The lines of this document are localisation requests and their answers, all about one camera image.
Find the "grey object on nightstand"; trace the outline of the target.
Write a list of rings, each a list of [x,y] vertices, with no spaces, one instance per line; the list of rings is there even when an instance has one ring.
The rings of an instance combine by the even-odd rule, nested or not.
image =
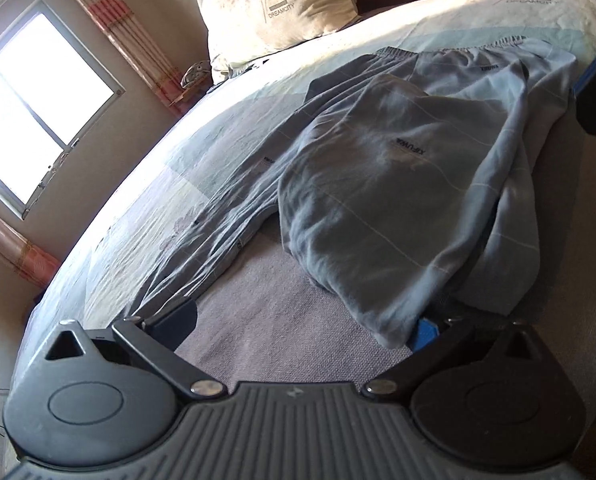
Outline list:
[[[211,81],[211,65],[208,61],[199,61],[189,66],[181,79],[184,89]]]

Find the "wooden nightstand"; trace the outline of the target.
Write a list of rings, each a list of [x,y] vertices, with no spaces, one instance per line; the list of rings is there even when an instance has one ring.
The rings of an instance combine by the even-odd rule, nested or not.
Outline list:
[[[170,107],[175,108],[179,112],[190,110],[207,93],[211,86],[212,79],[210,75],[197,79],[190,86],[183,89],[181,94],[172,101]]]

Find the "beige pillow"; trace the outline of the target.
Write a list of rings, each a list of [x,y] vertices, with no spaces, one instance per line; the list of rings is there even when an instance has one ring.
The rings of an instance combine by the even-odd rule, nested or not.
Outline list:
[[[359,18],[356,0],[196,0],[208,30],[212,79],[337,32]]]

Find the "pink striped left curtain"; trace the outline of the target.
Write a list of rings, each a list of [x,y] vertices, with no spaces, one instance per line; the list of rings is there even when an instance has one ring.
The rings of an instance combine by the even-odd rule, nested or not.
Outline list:
[[[44,288],[60,262],[0,218],[0,260],[29,283]]]

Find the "pink striped right curtain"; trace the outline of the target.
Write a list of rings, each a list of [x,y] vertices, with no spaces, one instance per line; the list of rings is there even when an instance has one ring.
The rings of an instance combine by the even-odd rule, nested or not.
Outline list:
[[[76,0],[148,89],[176,117],[188,110],[175,102],[182,94],[181,72],[160,49],[124,0]]]

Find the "window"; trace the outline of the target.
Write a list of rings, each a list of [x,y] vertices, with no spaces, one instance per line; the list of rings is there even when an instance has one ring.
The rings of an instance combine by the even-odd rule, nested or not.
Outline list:
[[[25,218],[53,172],[123,95],[43,1],[0,36],[0,200]]]

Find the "pink striped curtain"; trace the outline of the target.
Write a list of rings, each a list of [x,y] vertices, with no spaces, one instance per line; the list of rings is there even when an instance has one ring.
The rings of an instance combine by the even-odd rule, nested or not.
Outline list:
[[[0,218],[0,260],[29,283],[44,288],[60,262]]]
[[[188,110],[175,102],[182,94],[181,72],[160,49],[124,0],[76,0],[148,89],[176,117]]]

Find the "grey pyjama trousers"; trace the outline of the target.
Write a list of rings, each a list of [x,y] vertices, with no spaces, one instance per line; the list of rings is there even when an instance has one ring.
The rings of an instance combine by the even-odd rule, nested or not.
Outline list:
[[[201,295],[261,224],[383,347],[450,296],[508,314],[534,284],[532,171],[576,58],[534,38],[383,48],[314,79],[148,274],[152,318]]]

